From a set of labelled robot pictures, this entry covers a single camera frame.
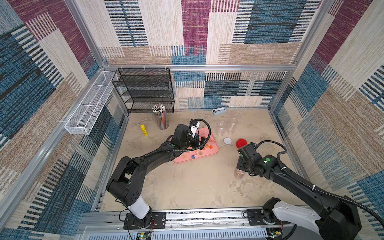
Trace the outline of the patterned lid candy jar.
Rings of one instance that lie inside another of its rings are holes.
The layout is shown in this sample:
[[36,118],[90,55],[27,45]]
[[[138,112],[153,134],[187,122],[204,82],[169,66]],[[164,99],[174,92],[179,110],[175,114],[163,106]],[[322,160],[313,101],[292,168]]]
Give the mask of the patterned lid candy jar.
[[234,171],[234,176],[235,178],[237,179],[242,179],[244,177],[246,172],[242,171],[242,170],[239,170],[239,169],[235,169]]

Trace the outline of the red jar lid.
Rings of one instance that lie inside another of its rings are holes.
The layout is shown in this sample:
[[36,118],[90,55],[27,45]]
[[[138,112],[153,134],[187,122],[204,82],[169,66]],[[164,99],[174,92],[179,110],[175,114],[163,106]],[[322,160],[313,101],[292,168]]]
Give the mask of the red jar lid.
[[238,139],[236,142],[236,147],[238,149],[241,149],[242,147],[246,146],[248,142],[245,139]]

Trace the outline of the clear candy jar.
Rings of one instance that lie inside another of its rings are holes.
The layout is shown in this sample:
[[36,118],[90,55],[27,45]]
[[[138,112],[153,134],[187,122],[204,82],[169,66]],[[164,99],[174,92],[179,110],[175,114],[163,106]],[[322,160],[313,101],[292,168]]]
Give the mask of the clear candy jar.
[[217,129],[216,134],[217,136],[223,136],[225,134],[225,122],[224,121],[218,121],[217,123]]

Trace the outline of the white jar lid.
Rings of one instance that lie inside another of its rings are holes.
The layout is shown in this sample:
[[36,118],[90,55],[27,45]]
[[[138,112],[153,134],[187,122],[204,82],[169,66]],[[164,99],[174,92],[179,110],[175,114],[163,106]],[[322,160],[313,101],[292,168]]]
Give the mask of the white jar lid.
[[231,145],[233,141],[232,141],[231,138],[224,138],[223,142],[224,142],[226,145]]

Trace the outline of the red lid candy jar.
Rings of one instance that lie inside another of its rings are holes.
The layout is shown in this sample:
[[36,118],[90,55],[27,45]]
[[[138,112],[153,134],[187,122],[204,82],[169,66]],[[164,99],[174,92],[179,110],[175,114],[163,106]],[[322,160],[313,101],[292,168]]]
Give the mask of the red lid candy jar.
[[227,124],[227,132],[229,134],[233,134],[236,130],[237,124],[238,124],[238,120],[236,118],[231,118]]

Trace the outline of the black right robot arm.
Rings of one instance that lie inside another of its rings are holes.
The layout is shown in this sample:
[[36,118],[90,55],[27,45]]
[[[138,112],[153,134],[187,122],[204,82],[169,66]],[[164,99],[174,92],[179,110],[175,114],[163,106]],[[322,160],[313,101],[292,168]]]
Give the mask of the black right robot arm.
[[238,169],[251,177],[270,180],[304,201],[310,208],[289,206],[278,198],[268,200],[261,210],[266,224],[287,221],[319,234],[324,240],[353,240],[362,229],[357,206],[348,197],[336,197],[317,188],[280,160],[287,153],[284,145],[277,156],[262,157],[260,144],[249,143],[238,149]]

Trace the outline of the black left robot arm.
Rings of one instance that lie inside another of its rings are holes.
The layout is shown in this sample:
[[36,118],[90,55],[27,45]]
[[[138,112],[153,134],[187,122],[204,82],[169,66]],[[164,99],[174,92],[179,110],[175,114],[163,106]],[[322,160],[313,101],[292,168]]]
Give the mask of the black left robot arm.
[[135,225],[140,228],[153,226],[153,210],[141,196],[146,175],[182,153],[202,150],[211,134],[211,126],[203,119],[191,120],[188,126],[179,124],[174,134],[156,150],[133,159],[121,158],[107,183],[107,192],[130,211]]

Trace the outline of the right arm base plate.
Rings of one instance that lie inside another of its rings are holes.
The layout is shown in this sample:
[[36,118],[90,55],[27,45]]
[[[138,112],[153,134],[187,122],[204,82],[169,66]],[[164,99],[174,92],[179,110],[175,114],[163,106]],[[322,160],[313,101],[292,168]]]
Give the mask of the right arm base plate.
[[250,226],[266,225],[289,225],[290,222],[280,221],[274,215],[272,210],[247,209],[243,212],[243,217],[249,221]]

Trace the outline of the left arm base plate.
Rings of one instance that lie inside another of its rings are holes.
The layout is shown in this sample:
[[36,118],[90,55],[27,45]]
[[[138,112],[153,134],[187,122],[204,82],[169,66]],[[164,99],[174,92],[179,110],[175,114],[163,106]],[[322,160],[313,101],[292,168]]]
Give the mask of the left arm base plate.
[[164,229],[166,226],[167,213],[166,212],[151,212],[141,220],[137,218],[134,214],[128,213],[124,220],[124,230],[149,230],[154,229]]

